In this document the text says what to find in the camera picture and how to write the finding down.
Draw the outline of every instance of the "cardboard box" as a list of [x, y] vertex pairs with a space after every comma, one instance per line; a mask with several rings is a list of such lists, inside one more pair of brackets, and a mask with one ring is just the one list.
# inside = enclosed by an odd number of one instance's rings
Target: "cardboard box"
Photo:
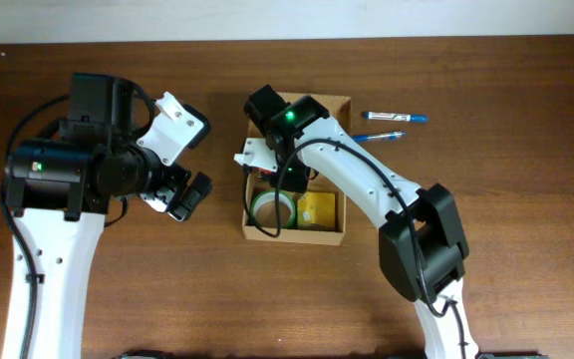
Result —
[[[294, 103], [296, 100], [307, 94], [279, 93], [285, 101]], [[329, 110], [330, 114], [335, 117], [347, 134], [351, 134], [351, 98], [346, 96], [331, 95], [311, 95]], [[247, 138], [262, 138], [262, 135], [256, 129], [254, 124], [249, 122]], [[252, 199], [259, 193], [271, 189], [269, 183], [258, 180], [258, 171], [254, 171], [247, 181], [247, 203], [251, 204]], [[300, 230], [282, 228], [278, 238], [269, 237], [260, 232], [253, 224], [248, 223], [248, 217], [243, 211], [242, 229], [243, 235], [249, 240], [266, 240], [291, 243], [308, 243], [308, 244], [327, 244], [340, 245], [346, 232], [346, 206], [347, 196], [341, 192], [330, 180], [319, 175], [317, 178], [310, 180], [307, 191], [323, 191], [336, 194], [336, 230], [319, 231], [319, 230]], [[274, 232], [275, 228], [267, 228], [268, 231]]]

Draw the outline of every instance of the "robotic arm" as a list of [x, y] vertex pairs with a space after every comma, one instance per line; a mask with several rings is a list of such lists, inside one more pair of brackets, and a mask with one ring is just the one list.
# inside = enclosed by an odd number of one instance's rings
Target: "robotic arm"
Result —
[[[478, 347], [461, 298], [468, 246], [451, 194], [439, 184], [422, 189], [387, 169], [309, 96], [288, 104], [267, 85], [250, 96], [245, 113], [264, 140], [248, 139], [234, 159], [275, 176], [290, 169], [272, 182], [287, 190], [306, 189], [308, 168], [332, 181], [379, 229], [380, 267], [415, 303], [427, 357], [474, 358]], [[417, 233], [414, 218], [425, 223]]]
[[[134, 93], [150, 113], [140, 129]], [[75, 74], [68, 117], [7, 154], [2, 195], [16, 240], [3, 358], [81, 357], [88, 277], [111, 197], [124, 202], [123, 214], [138, 195], [185, 221], [210, 193], [208, 176], [187, 184], [190, 171], [175, 163], [207, 135], [207, 118], [169, 93], [155, 104], [154, 118], [137, 84]], [[57, 129], [61, 139], [51, 140]]]

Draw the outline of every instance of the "table surface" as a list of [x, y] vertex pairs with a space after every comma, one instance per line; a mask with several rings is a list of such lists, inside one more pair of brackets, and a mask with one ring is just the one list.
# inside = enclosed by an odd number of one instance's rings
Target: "table surface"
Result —
[[[212, 132], [180, 161], [214, 183], [187, 223], [134, 200], [104, 232], [83, 357], [143, 347], [214, 356], [422, 350], [414, 307], [383, 277], [377, 231], [353, 203], [339, 247], [243, 239], [232, 156], [247, 130], [246, 97], [269, 83], [351, 96], [353, 133], [407, 131], [365, 147], [403, 177], [455, 195], [477, 343], [574, 358], [574, 36], [2, 45], [0, 179], [13, 127], [67, 93], [75, 71], [119, 75], [200, 109]], [[66, 109], [47, 111], [22, 137]], [[364, 110], [430, 121], [367, 124]], [[0, 350], [11, 253], [0, 211]]]

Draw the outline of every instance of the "marker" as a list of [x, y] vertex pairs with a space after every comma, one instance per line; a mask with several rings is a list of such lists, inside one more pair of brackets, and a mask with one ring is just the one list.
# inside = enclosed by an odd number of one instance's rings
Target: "marker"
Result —
[[399, 122], [425, 123], [429, 120], [425, 115], [416, 114], [393, 114], [393, 113], [373, 113], [365, 111], [363, 117], [367, 120], [386, 120]]
[[371, 142], [371, 141], [396, 141], [406, 134], [407, 133], [404, 131], [391, 131], [381, 134], [355, 135], [351, 136], [351, 138], [357, 143]]

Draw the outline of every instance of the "white background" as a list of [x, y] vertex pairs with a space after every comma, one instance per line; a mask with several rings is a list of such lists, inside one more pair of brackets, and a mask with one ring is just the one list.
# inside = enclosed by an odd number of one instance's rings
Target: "white background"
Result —
[[0, 0], [0, 43], [574, 34], [574, 0]]

